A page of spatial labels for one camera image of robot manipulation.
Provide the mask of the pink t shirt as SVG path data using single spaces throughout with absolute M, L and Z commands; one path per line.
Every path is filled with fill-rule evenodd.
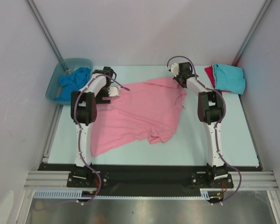
M 128 91 L 97 106 L 91 130 L 93 157 L 136 140 L 166 143 L 176 133 L 187 92 L 169 77 L 126 84 Z

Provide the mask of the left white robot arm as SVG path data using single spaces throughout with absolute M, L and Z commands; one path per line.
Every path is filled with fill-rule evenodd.
M 119 95 L 117 87 L 111 84 L 117 74 L 111 67 L 94 70 L 90 80 L 78 91 L 71 93 L 70 115 L 76 125 L 77 154 L 73 177 L 83 186 L 94 181 L 94 172 L 87 166 L 92 163 L 91 130 L 97 119 L 98 105 L 111 103 L 110 98 Z

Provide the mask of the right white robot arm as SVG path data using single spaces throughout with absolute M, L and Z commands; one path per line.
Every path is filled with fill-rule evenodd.
M 209 149 L 206 182 L 211 187 L 217 187 L 228 176 L 227 166 L 220 152 L 221 121 L 224 117 L 222 94 L 204 85 L 190 62 L 173 63 L 168 70 L 181 87 L 190 89 L 198 97 L 197 115 L 205 128 Z

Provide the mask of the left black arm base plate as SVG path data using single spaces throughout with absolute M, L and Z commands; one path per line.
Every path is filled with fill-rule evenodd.
M 98 172 L 98 174 L 101 178 L 101 188 L 106 188 L 108 186 L 109 172 L 102 171 Z M 99 178 L 91 170 L 89 172 L 70 171 L 66 184 L 68 188 L 94 188 L 98 187 L 98 185 Z

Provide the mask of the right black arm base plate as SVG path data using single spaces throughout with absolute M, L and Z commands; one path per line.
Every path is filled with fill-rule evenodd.
M 234 183 L 231 174 L 227 174 L 227 176 L 223 178 L 212 179 L 205 172 L 197 172 L 192 173 L 190 176 L 190 187 L 194 189 L 220 189 L 225 187 L 232 189 L 234 187 Z

